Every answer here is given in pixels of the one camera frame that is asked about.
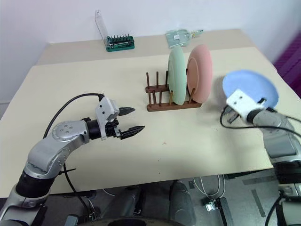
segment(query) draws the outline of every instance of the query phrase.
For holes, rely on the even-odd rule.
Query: blue plate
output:
[[[263,97],[267,101],[265,107],[274,108],[279,99],[275,86],[270,80],[250,70],[230,72],[222,81],[222,89],[228,98],[235,90],[240,89],[258,102]]]

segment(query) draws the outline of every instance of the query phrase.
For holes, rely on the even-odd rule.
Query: table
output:
[[[152,113],[146,110],[145,73],[155,84],[159,71],[159,82],[164,83],[168,54],[33,66],[0,121],[0,197],[7,197],[18,181],[28,152],[56,111],[87,92],[103,92],[119,106],[136,109],[119,117],[122,130],[135,125],[145,129],[125,140],[97,139],[75,150],[66,164],[68,169],[77,168],[69,175],[78,191],[271,168],[258,129],[230,130],[219,124],[225,104],[222,78],[237,69],[265,75],[279,92],[276,109],[297,118],[301,118],[299,97],[256,47],[215,49],[211,56],[212,92],[200,108]],[[83,97],[56,123],[93,119],[97,103],[96,97]],[[293,125],[301,131],[300,124]],[[58,176],[51,192],[70,191],[64,176]]]

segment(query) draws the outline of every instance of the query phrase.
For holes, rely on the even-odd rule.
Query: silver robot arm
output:
[[[95,109],[96,120],[85,118],[57,124],[51,134],[30,151],[19,182],[12,188],[0,211],[0,226],[34,224],[39,213],[44,211],[44,203],[54,179],[75,149],[90,139],[105,140],[111,136],[125,139],[144,128],[136,126],[127,131],[118,129],[116,117],[134,110],[130,107],[118,108],[115,101],[102,97]]]
[[[288,118],[263,106],[264,98],[256,103],[241,90],[228,99],[230,112],[234,110],[246,122],[257,127],[278,127],[294,131]],[[285,201],[277,206],[281,225],[301,225],[301,145],[295,135],[276,128],[259,128],[269,159],[279,181],[279,193]]]

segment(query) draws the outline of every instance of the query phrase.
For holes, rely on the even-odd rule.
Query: green plate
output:
[[[186,65],[184,54],[180,46],[171,50],[168,59],[168,85],[173,92],[173,101],[177,105],[183,105],[186,96]]]

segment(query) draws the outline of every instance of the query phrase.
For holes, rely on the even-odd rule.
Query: gray floor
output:
[[[187,186],[194,204],[198,226],[220,226],[222,220],[218,210],[207,212],[203,205],[206,198],[196,187],[189,188],[192,178],[181,179]],[[204,186],[208,193],[215,192],[218,185],[217,176],[204,177]],[[143,215],[154,218],[167,218],[169,208],[169,187],[172,181],[149,183],[142,185],[146,190],[146,200]],[[243,177],[226,180],[226,192],[229,208],[235,225],[262,226],[265,216],[268,214],[273,202],[278,197],[278,182],[273,170],[265,170]],[[108,191],[117,194],[123,188],[111,188]],[[260,204],[256,204],[254,193],[257,193]],[[93,204],[104,210],[113,199],[112,196],[98,190],[96,196],[91,199]],[[83,212],[81,203],[76,197],[65,198],[51,196],[47,200],[48,211],[43,226],[63,226],[68,214]],[[269,225],[277,225],[276,215],[273,214]]]

